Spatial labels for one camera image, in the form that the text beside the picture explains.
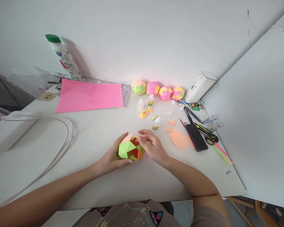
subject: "wooden chair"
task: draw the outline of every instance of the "wooden chair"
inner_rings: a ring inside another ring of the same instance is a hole
[[[250,201],[246,201],[234,196],[230,196],[230,197],[225,197],[226,199],[230,200],[231,203],[235,206],[235,208],[239,211],[239,213],[242,215],[242,217],[247,221],[247,223],[251,226],[251,227],[255,227],[253,225],[253,223],[249,220],[249,218],[247,217],[248,212],[251,208],[255,209],[258,216],[264,221],[264,223],[268,226],[268,227],[279,227],[279,225],[269,216],[268,213],[266,213],[266,211],[262,208],[261,206],[261,201],[258,200],[252,200],[250,199]],[[245,212],[243,212],[236,203],[242,204],[244,206],[246,206],[246,210]]]

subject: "cardboard tag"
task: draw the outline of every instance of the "cardboard tag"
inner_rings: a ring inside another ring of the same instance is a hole
[[[56,93],[45,92],[37,100],[40,101],[52,101],[57,96]]]

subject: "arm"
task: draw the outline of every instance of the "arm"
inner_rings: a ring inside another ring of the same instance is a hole
[[[108,152],[92,166],[40,187],[0,208],[0,226],[42,226],[83,186],[96,178],[132,163],[118,160],[120,136]]]
[[[228,221],[228,213],[223,199],[210,179],[199,170],[171,158],[164,150],[160,139],[150,130],[140,130],[139,142],[147,154],[163,168],[173,174],[193,195],[193,207],[211,207]]]

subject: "hand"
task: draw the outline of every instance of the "hand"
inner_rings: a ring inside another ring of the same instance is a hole
[[[170,156],[164,150],[160,139],[150,130],[143,129],[138,131],[138,140],[141,146],[145,149],[147,154],[159,165],[165,167],[168,164]]]
[[[114,142],[113,146],[108,150],[108,152],[106,152],[105,155],[103,155],[103,157],[99,159],[99,161],[97,161],[95,164],[92,165],[92,167],[95,168],[98,177],[133,163],[131,159],[122,159],[122,160],[117,159],[117,151],[119,148],[119,144],[127,135],[128,132],[120,136]]]

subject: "green bottle cap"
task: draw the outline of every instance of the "green bottle cap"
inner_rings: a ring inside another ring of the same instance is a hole
[[[46,34],[45,37],[47,38],[48,41],[51,43],[61,43],[61,40],[58,36],[52,35],[52,34]]]

